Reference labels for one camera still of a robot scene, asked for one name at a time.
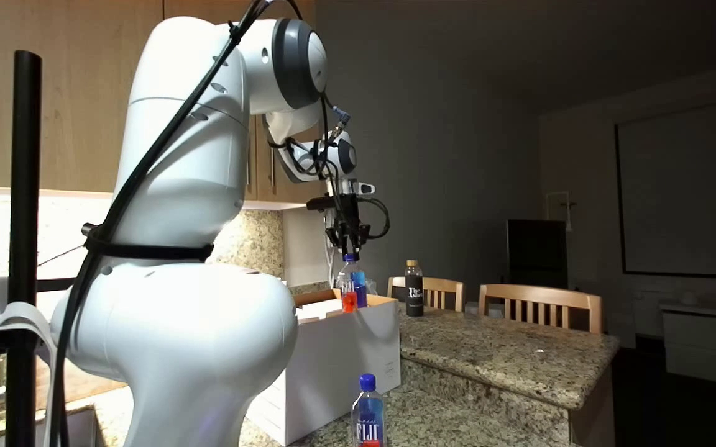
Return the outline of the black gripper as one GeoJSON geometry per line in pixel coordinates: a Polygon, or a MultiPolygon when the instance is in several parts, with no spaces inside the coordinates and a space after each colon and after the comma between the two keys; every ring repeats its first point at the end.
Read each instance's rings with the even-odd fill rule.
{"type": "Polygon", "coordinates": [[[333,214],[326,235],[335,249],[362,249],[369,240],[370,227],[358,215],[355,194],[317,196],[307,202],[307,208],[333,214]]]}

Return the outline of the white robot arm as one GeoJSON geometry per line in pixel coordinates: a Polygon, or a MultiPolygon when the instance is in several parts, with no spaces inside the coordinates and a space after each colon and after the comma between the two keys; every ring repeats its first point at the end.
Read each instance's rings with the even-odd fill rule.
{"type": "Polygon", "coordinates": [[[124,447],[236,447],[252,399],[289,364],[296,300],[270,273],[212,258],[246,198],[262,119],[299,182],[326,182],[328,239],[355,254],[355,155],[328,125],[326,47],[299,20],[163,20],[137,63],[115,202],[56,307],[60,356],[133,392],[124,447]]]}

